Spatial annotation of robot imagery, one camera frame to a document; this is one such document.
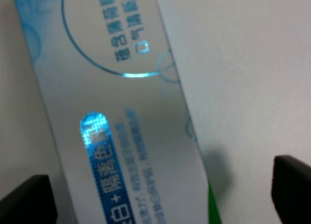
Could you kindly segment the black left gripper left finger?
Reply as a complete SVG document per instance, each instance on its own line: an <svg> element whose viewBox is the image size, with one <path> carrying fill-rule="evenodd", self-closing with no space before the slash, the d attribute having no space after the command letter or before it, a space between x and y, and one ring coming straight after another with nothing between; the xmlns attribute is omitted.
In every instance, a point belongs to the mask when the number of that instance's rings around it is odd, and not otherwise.
<svg viewBox="0 0 311 224"><path fill-rule="evenodd" d="M33 175L0 200L2 224L55 224L58 214L49 176Z"/></svg>

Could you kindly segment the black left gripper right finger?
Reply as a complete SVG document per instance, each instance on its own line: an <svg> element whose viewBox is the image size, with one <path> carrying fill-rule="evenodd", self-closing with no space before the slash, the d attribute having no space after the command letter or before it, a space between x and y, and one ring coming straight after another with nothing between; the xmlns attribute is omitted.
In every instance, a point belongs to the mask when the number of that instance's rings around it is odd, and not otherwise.
<svg viewBox="0 0 311 224"><path fill-rule="evenodd" d="M309 224L311 167L290 155L276 156L271 197L283 224Z"/></svg>

